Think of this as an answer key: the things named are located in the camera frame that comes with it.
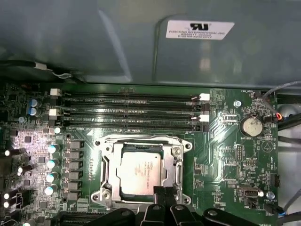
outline white label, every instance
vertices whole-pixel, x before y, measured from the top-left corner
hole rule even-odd
[[[168,39],[223,40],[233,26],[233,22],[170,20],[166,37]]]

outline wire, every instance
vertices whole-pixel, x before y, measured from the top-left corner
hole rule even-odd
[[[0,60],[0,67],[35,67],[36,63],[26,60]]]
[[[281,124],[281,125],[278,125],[278,131],[282,131],[284,129],[289,129],[291,127],[299,126],[300,124],[301,124],[301,120],[292,121],[290,123]]]
[[[5,225],[6,223],[8,223],[8,222],[10,222],[10,221],[14,221],[15,223],[18,223],[16,220],[10,219],[10,220],[8,220],[8,221],[3,222],[0,226],[3,226],[3,225]]]
[[[289,222],[294,222],[294,221],[299,221],[299,220],[301,220],[301,212],[296,212],[296,213],[288,214],[281,218],[278,218],[276,223],[277,223],[277,226],[281,226],[284,223],[289,223]]]
[[[287,202],[283,210],[287,212],[288,208],[301,196],[301,189]]]
[[[298,138],[289,138],[289,137],[278,136],[278,141],[290,143],[290,144],[301,145],[301,139],[298,139]]]
[[[262,96],[262,101],[263,103],[266,105],[266,107],[271,111],[273,112],[274,114],[276,114],[277,118],[279,119],[279,115],[281,115],[276,109],[273,108],[273,106],[267,101],[267,97],[268,95],[272,94],[273,92],[279,90],[279,89],[283,89],[283,88],[286,88],[286,87],[289,87],[289,86],[295,86],[295,85],[299,85],[301,84],[301,81],[292,81],[292,82],[289,82],[289,83],[285,83],[285,84],[282,84],[282,85],[279,85],[279,86],[276,86],[272,89],[270,89],[268,92],[266,92],[263,96]]]
[[[276,116],[277,116],[278,120],[282,120],[282,118],[283,118],[280,113],[276,113]]]
[[[64,68],[55,67],[53,65],[46,65],[37,63],[34,61],[25,61],[25,60],[0,60],[0,68],[1,67],[12,67],[12,66],[20,66],[20,67],[32,67],[44,71],[52,71],[52,74],[60,79],[71,79],[76,83],[85,83],[82,80],[76,78],[71,74],[71,71]]]

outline black connector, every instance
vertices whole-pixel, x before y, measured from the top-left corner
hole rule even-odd
[[[246,198],[246,203],[249,206],[250,209],[256,209],[257,208],[257,199],[255,198]]]
[[[280,176],[276,173],[270,175],[270,185],[274,187],[280,187]]]
[[[286,214],[285,210],[282,207],[277,206],[274,203],[265,203],[263,207],[264,207],[265,211],[267,211],[270,214],[277,214],[277,215],[285,215]]]

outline green circuit board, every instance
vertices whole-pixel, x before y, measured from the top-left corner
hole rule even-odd
[[[14,148],[26,148],[26,156],[30,156],[31,164],[35,169],[31,174],[22,177],[16,175],[18,164],[23,159],[14,157],[12,173],[5,176],[5,184],[2,191],[13,188],[16,184],[22,184],[24,180],[30,180],[32,189],[32,201],[30,205],[22,208],[23,222],[29,218],[38,217],[54,218],[60,211],[78,212],[107,212],[106,207],[90,201],[91,193],[99,190],[101,183],[101,156],[95,149],[95,139],[110,134],[139,134],[139,135],[169,135],[177,136],[193,144],[193,149],[184,154],[183,169],[183,193],[191,198],[191,205],[197,213],[208,208],[215,207],[245,218],[261,225],[273,225],[277,217],[272,216],[263,208],[264,203],[277,202],[277,187],[274,177],[277,176],[277,124],[273,120],[270,111],[262,103],[260,91],[245,89],[215,89],[196,87],[159,87],[159,86],[131,86],[131,85],[94,85],[94,84],[39,84],[36,90],[25,90],[22,86],[5,84],[2,89],[4,95],[3,105],[0,110],[8,110],[7,122],[0,122],[2,131],[1,148],[6,149],[13,144]],[[48,104],[50,88],[58,88],[66,100],[74,101],[77,105],[81,102],[88,103],[80,109],[77,121],[72,116],[70,122],[61,133],[56,134],[49,126],[44,115],[49,114],[52,107]],[[202,113],[209,115],[206,126],[201,124],[195,129],[195,123],[182,122],[177,116],[166,119],[165,122],[150,117],[145,120],[133,120],[137,125],[133,127],[115,127],[108,123],[124,122],[115,116],[107,116],[106,124],[100,123],[99,119],[91,112],[99,104],[97,94],[122,94],[127,98],[135,96],[135,106],[144,107],[145,97],[157,96],[155,107],[169,107],[174,103],[161,101],[164,97],[194,97],[199,94],[210,94],[210,99],[205,101],[209,106]],[[31,99],[41,101],[41,113],[38,117],[28,114],[28,103]],[[276,97],[270,96],[272,104],[277,105]],[[25,122],[20,123],[19,117],[24,117]],[[262,131],[257,136],[247,136],[242,128],[242,122],[248,118],[256,118],[262,121]],[[10,131],[17,130],[18,136],[11,137]],[[24,138],[30,136],[31,142],[25,143]],[[81,177],[80,198],[70,201],[63,193],[64,179],[56,184],[61,188],[51,197],[45,195],[45,176],[50,173],[44,163],[39,162],[39,157],[59,159],[63,161],[66,145],[71,141],[84,141],[82,148],[84,157]],[[50,155],[47,152],[49,144],[59,144],[61,150]],[[59,174],[64,174],[64,167],[53,168]],[[240,187],[256,187],[263,192],[263,196],[256,198],[255,206],[250,206]],[[273,200],[268,199],[267,192],[275,194]]]

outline metal load plate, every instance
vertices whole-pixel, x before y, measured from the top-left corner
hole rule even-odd
[[[95,148],[102,156],[99,191],[91,201],[107,208],[137,209],[148,201],[126,200],[122,194],[153,196],[154,186],[173,187],[177,202],[190,204],[182,193],[183,154],[192,143],[167,135],[119,135],[101,137]]]

